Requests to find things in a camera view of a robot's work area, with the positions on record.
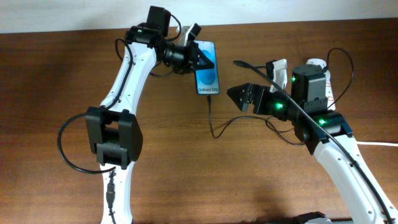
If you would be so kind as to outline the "white power strip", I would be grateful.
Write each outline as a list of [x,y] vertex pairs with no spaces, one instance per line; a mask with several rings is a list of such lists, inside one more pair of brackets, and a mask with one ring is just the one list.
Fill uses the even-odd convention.
[[[326,67],[326,62],[320,58],[310,58],[307,60],[306,64],[319,65],[321,66],[321,68]],[[335,99],[333,96],[333,91],[331,89],[331,82],[326,82],[325,96],[328,99],[328,104],[327,104],[328,109],[332,111],[336,110]]]

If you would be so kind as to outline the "blue Galaxy smartphone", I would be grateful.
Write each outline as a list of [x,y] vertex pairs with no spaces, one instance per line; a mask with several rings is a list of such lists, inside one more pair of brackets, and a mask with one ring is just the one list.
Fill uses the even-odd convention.
[[214,63],[214,68],[197,70],[195,81],[198,95],[218,95],[220,84],[218,78],[218,66],[216,61],[215,43],[211,41],[196,40],[199,49]]

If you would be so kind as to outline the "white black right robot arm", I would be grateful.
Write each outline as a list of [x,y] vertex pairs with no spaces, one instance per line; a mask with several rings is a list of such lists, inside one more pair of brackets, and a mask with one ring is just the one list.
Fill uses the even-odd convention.
[[291,121],[296,137],[327,171],[355,223],[397,223],[397,209],[367,167],[353,131],[339,112],[328,109],[326,75],[319,65],[300,65],[292,72],[287,93],[255,66],[250,68],[276,89],[247,83],[228,89],[228,96],[241,111],[254,105],[255,114]]

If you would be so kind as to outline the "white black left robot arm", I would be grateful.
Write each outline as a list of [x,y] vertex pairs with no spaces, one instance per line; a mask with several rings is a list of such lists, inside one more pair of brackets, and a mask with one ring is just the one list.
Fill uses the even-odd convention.
[[85,116],[92,153],[103,176],[104,205],[102,223],[132,223],[132,170],[143,146],[143,135],[136,118],[137,106],[147,77],[156,63],[174,73],[186,74],[214,68],[195,42],[201,27],[194,23],[179,30],[179,42],[168,38],[172,14],[151,6],[147,20],[132,26],[123,38],[121,68],[99,107],[88,108]]

